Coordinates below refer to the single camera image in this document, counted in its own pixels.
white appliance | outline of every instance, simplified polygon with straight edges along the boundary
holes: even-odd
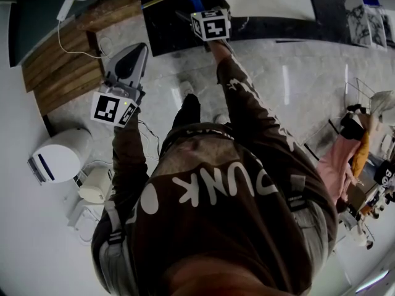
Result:
[[[111,181],[112,173],[108,168],[96,167],[80,186],[78,194],[89,203],[103,204],[109,193]]]
[[[49,138],[28,160],[39,182],[60,183],[80,172],[92,151],[92,136],[73,128]]]
[[[67,226],[82,245],[90,245],[96,226],[103,213],[104,205],[91,204],[85,200],[77,203]]]

tile floor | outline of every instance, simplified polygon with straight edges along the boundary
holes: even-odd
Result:
[[[98,41],[102,39],[105,52],[111,50],[112,41],[113,54],[134,43],[149,45],[143,16],[106,28],[97,36]],[[335,123],[339,120],[344,114],[344,101],[357,103],[357,91],[353,87],[349,87],[346,100],[344,98],[346,80],[356,84],[359,78],[374,91],[395,88],[395,51],[392,49],[383,52],[315,41],[276,44],[262,39],[232,42],[231,45],[268,106],[296,140],[300,144],[308,141],[318,156],[335,137],[327,125],[328,119]],[[180,108],[177,86],[184,80],[190,81],[201,102],[202,121],[210,121],[214,115],[227,111],[222,89],[216,85],[214,59],[203,47],[150,56],[141,80],[146,96],[141,104],[140,118],[161,141]],[[361,89],[372,95],[365,86],[361,85]],[[83,126],[91,132],[94,146],[89,162],[112,162],[113,128],[90,120],[91,96],[92,92],[86,93],[48,116],[58,131]],[[359,100],[366,102],[363,95]],[[146,155],[156,156],[155,139],[143,126],[141,131],[150,138],[149,148],[143,138]],[[151,173],[156,162],[148,158],[147,163]]]

wall outlet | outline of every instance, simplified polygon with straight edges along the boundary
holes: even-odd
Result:
[[[69,11],[73,5],[73,2],[74,0],[65,0],[63,2],[63,6],[60,8],[60,11],[56,17],[58,21],[63,22],[66,19],[67,14],[69,14]]]

pink garment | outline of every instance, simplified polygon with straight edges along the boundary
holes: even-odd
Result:
[[[342,197],[347,199],[351,179],[347,177],[348,161],[360,146],[360,141],[339,135],[332,148],[318,162],[317,171],[322,178],[333,203]]]

pants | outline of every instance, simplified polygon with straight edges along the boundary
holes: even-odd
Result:
[[[384,159],[376,157],[375,155],[369,153],[368,161],[366,161],[364,166],[364,171],[372,178],[375,178],[376,171],[383,164]]]
[[[174,118],[173,128],[200,123],[200,103],[197,96],[188,94]]]

